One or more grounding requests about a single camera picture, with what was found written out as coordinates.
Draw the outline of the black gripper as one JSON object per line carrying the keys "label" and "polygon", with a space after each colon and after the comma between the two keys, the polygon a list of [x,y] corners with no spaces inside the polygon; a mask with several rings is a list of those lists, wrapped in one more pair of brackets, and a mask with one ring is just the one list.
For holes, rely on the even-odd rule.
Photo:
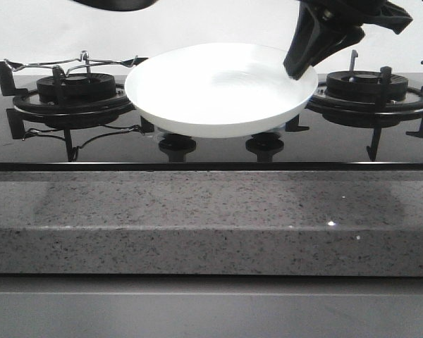
{"label": "black gripper", "polygon": [[390,1],[301,1],[295,34],[283,65],[298,80],[338,51],[362,40],[364,24],[378,25],[399,35],[412,21]]}

